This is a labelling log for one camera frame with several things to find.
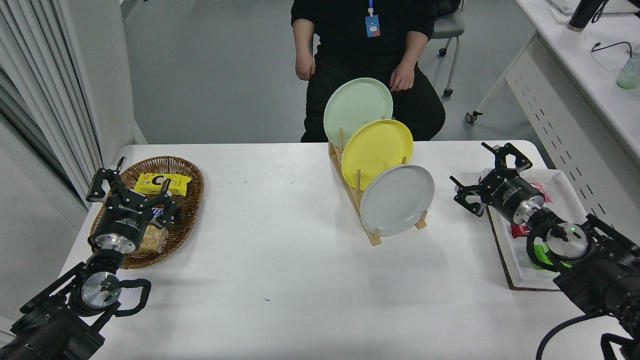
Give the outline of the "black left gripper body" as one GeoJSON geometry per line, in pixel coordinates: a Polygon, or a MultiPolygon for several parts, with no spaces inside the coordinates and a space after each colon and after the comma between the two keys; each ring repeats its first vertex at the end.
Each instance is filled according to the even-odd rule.
{"type": "Polygon", "coordinates": [[[139,246],[152,219],[151,208],[140,206],[140,203],[123,204],[118,198],[106,200],[93,242],[97,246],[139,246]]]}

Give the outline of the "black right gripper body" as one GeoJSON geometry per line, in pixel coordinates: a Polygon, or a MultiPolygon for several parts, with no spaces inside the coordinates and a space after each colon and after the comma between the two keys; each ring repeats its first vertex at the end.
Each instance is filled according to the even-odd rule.
{"type": "Polygon", "coordinates": [[[508,221],[526,222],[541,209],[541,191],[516,171],[491,170],[484,175],[481,186],[487,189],[487,195],[482,194],[482,201],[496,208],[508,221]]]}

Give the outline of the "person's right hand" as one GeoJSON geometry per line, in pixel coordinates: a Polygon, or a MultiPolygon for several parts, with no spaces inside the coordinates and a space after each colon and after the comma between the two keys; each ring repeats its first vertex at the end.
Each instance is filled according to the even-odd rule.
{"type": "Polygon", "coordinates": [[[302,81],[310,81],[315,74],[314,57],[309,53],[295,55],[295,75],[302,81]]]}

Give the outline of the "person's left hand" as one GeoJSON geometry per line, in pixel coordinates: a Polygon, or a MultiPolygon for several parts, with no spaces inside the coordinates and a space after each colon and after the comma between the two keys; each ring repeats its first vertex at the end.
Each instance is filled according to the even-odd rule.
{"type": "Polygon", "coordinates": [[[414,86],[416,63],[400,62],[391,73],[390,92],[408,91],[414,86]]]}

